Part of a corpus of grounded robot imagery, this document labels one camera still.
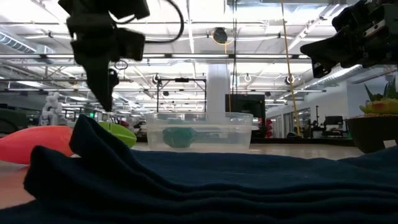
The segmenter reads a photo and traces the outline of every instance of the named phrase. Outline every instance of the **white pillar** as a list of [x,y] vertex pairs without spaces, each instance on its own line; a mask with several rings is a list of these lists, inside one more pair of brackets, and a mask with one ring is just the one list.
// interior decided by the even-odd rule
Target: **white pillar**
[[209,64],[207,72],[207,112],[225,112],[225,94],[229,93],[227,64]]

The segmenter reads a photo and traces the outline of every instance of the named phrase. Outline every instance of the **dark blue towel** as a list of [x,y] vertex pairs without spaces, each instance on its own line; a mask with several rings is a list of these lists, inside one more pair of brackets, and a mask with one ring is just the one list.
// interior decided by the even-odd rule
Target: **dark blue towel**
[[398,223],[398,149],[331,161],[129,150],[80,116],[81,158],[36,147],[37,200],[0,223]]

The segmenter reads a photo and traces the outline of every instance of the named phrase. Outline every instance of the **metal frame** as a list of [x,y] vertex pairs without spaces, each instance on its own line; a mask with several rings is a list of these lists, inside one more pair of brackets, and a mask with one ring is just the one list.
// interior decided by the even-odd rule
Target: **metal frame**
[[[173,78],[159,78],[159,79],[157,80],[157,83],[156,83],[156,95],[157,95],[157,97],[156,97],[156,112],[157,112],[157,113],[159,112],[159,92],[160,92],[160,91],[169,91],[168,89],[163,90],[163,88],[165,88],[165,87],[167,86],[167,84],[169,84],[171,81],[180,82],[179,80],[181,80],[181,78],[174,78],[174,79],[173,79]],[[199,79],[199,78],[184,78],[183,80],[188,81],[188,82],[194,82],[194,83],[196,83],[197,86],[198,86],[202,91],[205,92],[205,112],[206,112],[206,106],[207,106],[207,80],[206,80],[206,79]],[[159,83],[160,83],[161,81],[166,81],[166,83],[165,83],[164,85],[162,85],[162,88],[160,88],[160,86],[159,86]],[[197,81],[202,81],[202,82],[204,82],[204,83],[205,83],[205,88],[203,89],[203,88],[201,87],[201,85],[199,85],[199,83],[198,83]]]

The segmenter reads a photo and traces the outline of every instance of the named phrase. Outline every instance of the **ceiling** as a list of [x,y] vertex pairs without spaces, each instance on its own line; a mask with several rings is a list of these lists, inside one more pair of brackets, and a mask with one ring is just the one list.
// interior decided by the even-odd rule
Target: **ceiling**
[[[164,40],[173,38],[180,28],[179,18],[175,10],[163,0],[147,0],[147,2],[151,14],[149,17],[120,27],[142,32],[147,39]],[[231,1],[175,0],[175,2],[183,12],[185,19],[185,30],[182,37],[172,44],[147,44],[144,51],[145,54],[234,53],[234,44],[229,44],[225,47],[217,44],[211,38],[211,33],[215,27],[224,27],[229,35],[229,40],[233,40],[233,13],[229,4],[227,4],[227,2]],[[331,20],[347,4],[352,4],[356,1],[345,1],[347,4],[341,5],[337,3],[342,1],[337,0],[285,0],[284,2],[285,20],[287,21],[287,45],[290,49],[289,54],[293,55],[301,54],[300,47],[303,44],[333,36],[335,30],[331,26]],[[285,54],[285,33],[279,0],[239,1],[235,16],[238,21],[237,54]],[[68,29],[65,25],[67,17],[68,14],[57,4],[57,1],[2,0],[0,1],[0,34],[6,34],[34,49],[43,49],[44,46],[47,46],[56,54],[72,54]],[[20,51],[3,44],[0,44],[0,53],[21,54]],[[25,77],[28,79],[45,76],[56,80],[70,77],[85,78],[84,69],[74,65],[73,59],[54,59],[52,65],[38,63],[37,60],[19,58],[9,59],[7,62],[8,64],[4,64],[3,67],[10,69],[14,64],[20,70],[14,69],[13,72],[16,71],[16,73],[3,72],[1,74],[3,78]],[[150,60],[144,59],[141,63],[131,61],[129,67],[119,73],[120,78],[131,80],[131,82],[122,82],[116,88],[132,89],[134,91],[116,91],[118,96],[115,97],[115,101],[120,103],[120,105],[123,105],[122,102],[125,101],[129,101],[130,106],[131,103],[139,104],[141,108],[146,108],[141,113],[148,112],[152,110],[154,103],[156,103],[153,100],[154,93],[144,93],[136,90],[154,88],[155,85],[152,84],[152,78],[155,74],[162,78],[206,78],[207,65],[209,63],[227,63],[229,70],[233,71],[233,61],[231,60],[152,58]],[[287,76],[285,59],[238,60],[236,68],[239,77],[239,89],[288,89],[284,82]],[[296,78],[295,86],[303,85],[312,80],[310,60],[293,62],[290,68],[292,75]],[[67,82],[50,82],[44,83],[44,85],[57,86],[57,88],[85,88],[84,83],[74,85]],[[25,85],[25,87],[36,88],[34,85]],[[204,99],[204,92],[197,84],[193,82],[184,84],[170,82],[165,87],[165,89],[167,88],[197,89],[197,91],[170,92],[169,96],[163,96],[165,104],[162,110],[177,110],[178,106],[173,106],[173,101],[176,104],[181,102],[179,110],[203,110],[204,101],[195,100]],[[84,95],[89,100],[93,99],[90,94],[85,93]],[[278,99],[279,96],[280,93],[275,93],[271,98]]]

